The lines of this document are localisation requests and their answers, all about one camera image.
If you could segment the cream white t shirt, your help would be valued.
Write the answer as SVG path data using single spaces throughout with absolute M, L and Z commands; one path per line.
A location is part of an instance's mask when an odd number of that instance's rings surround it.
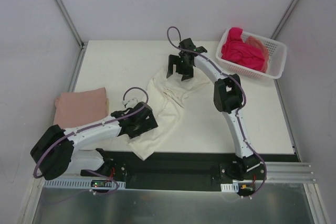
M 133 153 L 144 161 L 157 151 L 180 123 L 185 100 L 208 84 L 210 79 L 200 70 L 196 70 L 191 79 L 182 81 L 177 73 L 167 77 L 166 69 L 160 69 L 146 88 L 148 105 L 152 108 L 158 127 L 129 141 L 128 146 Z

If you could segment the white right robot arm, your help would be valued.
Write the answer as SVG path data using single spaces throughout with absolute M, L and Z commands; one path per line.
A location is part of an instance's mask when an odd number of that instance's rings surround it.
M 225 73 L 205 56 L 207 50 L 203 46 L 196 47 L 190 38 L 181 40 L 177 49 L 180 50 L 178 55 L 169 55 L 166 77 L 176 72 L 182 76 L 182 81 L 186 81 L 194 77 L 194 68 L 197 68 L 210 79 L 214 85 L 214 106 L 224 116 L 234 141 L 235 161 L 225 169 L 226 175 L 240 181 L 250 178 L 261 164 L 261 159 L 252 148 L 240 114 L 246 104 L 240 77 Z

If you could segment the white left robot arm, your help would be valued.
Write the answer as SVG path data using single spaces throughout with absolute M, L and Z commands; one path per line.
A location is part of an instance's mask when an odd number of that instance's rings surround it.
M 62 129 L 58 124 L 52 125 L 30 151 L 36 163 L 33 177 L 56 179 L 68 170 L 75 162 L 75 154 L 87 145 L 121 135 L 133 139 L 157 127 L 153 111 L 145 102 L 79 127 Z

